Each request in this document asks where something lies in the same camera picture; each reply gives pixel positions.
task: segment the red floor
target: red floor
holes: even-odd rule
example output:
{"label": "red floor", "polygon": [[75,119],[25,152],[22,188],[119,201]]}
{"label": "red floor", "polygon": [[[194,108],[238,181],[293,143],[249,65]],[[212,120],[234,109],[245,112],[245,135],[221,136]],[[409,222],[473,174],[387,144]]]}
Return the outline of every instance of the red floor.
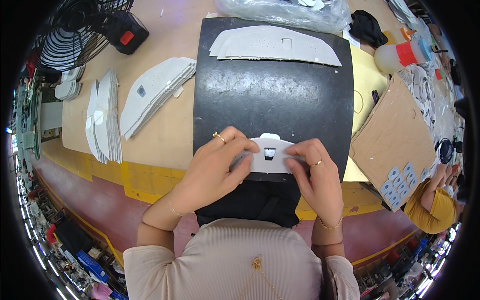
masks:
{"label": "red floor", "polygon": [[[93,176],[85,180],[44,157],[34,168],[55,194],[73,211],[105,233],[115,249],[124,251],[136,244],[136,231],[149,204],[125,196],[123,186]],[[313,221],[302,221],[294,229],[311,244]],[[196,216],[184,216],[175,229],[175,254],[178,256],[199,227]],[[347,258],[354,262],[377,253],[415,230],[402,212],[380,211],[347,216],[343,219]]]}

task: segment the hand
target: hand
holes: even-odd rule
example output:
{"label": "hand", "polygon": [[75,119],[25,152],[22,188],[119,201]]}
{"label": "hand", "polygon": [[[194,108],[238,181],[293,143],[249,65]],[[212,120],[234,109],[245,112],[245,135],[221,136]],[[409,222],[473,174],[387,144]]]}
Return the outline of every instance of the hand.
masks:
{"label": "hand", "polygon": [[450,74],[450,59],[448,58],[448,55],[445,52],[442,52],[440,61],[442,62],[442,65],[445,68],[445,72],[447,73],[446,75],[448,76]]}
{"label": "hand", "polygon": [[171,194],[172,207],[181,215],[207,206],[233,191],[250,174],[252,155],[246,156],[229,172],[232,159],[243,150],[258,152],[257,143],[229,126],[219,137],[200,147],[193,156],[182,181]]}
{"label": "hand", "polygon": [[302,196],[327,227],[338,224],[343,211],[342,188],[336,164],[330,158],[324,145],[318,139],[300,142],[285,150],[290,155],[305,157],[310,168],[308,178],[302,165],[293,158],[286,160],[295,176]]}

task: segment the beige ribbed top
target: beige ribbed top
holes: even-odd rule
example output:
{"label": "beige ribbed top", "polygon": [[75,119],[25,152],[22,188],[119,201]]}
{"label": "beige ribbed top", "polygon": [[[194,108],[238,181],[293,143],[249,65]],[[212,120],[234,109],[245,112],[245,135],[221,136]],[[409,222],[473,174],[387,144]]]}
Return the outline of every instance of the beige ribbed top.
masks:
{"label": "beige ribbed top", "polygon": [[[322,276],[320,259],[297,232],[253,220],[203,225],[177,259],[162,246],[130,248],[123,259],[130,300],[318,299]],[[350,262],[341,256],[326,261],[338,299],[359,299]]]}

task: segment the gold necklace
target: gold necklace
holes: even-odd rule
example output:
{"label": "gold necklace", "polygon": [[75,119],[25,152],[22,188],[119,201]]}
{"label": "gold necklace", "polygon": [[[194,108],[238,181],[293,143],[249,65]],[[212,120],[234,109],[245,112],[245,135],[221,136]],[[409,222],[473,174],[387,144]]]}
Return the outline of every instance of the gold necklace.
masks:
{"label": "gold necklace", "polygon": [[253,275],[255,275],[255,272],[256,271],[259,271],[262,272],[262,275],[263,277],[265,278],[265,281],[267,282],[267,284],[272,288],[273,292],[275,293],[276,297],[278,298],[278,300],[282,300],[282,298],[280,297],[280,295],[276,292],[274,286],[270,283],[270,281],[268,280],[267,276],[265,275],[265,273],[262,271],[262,260],[260,259],[261,258],[261,255],[260,256],[257,256],[255,257],[255,259],[252,261],[252,267],[253,267],[253,273],[252,275],[250,276],[250,278],[248,278],[248,281],[247,281],[247,284],[243,287],[241,293],[240,293],[240,296],[238,298],[238,300],[241,300],[243,298],[243,294],[245,293],[245,290],[247,289],[247,286],[250,284],[250,281],[252,280],[253,278]]}

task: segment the gold ring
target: gold ring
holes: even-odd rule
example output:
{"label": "gold ring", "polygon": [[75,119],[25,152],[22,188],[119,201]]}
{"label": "gold ring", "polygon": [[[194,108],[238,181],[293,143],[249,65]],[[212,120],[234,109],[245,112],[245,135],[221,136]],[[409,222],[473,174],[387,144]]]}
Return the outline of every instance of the gold ring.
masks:
{"label": "gold ring", "polygon": [[318,161],[318,163],[316,163],[316,164],[313,164],[313,165],[310,165],[310,167],[311,167],[311,168],[313,168],[313,167],[315,167],[315,166],[319,165],[321,162],[322,162],[322,160],[320,159],[320,160]]}
{"label": "gold ring", "polygon": [[225,142],[225,139],[224,139],[223,137],[221,137],[220,134],[218,134],[216,131],[215,131],[214,134],[212,134],[212,136],[213,136],[213,137],[219,137],[220,140],[222,140],[224,144],[227,144],[227,142]]}

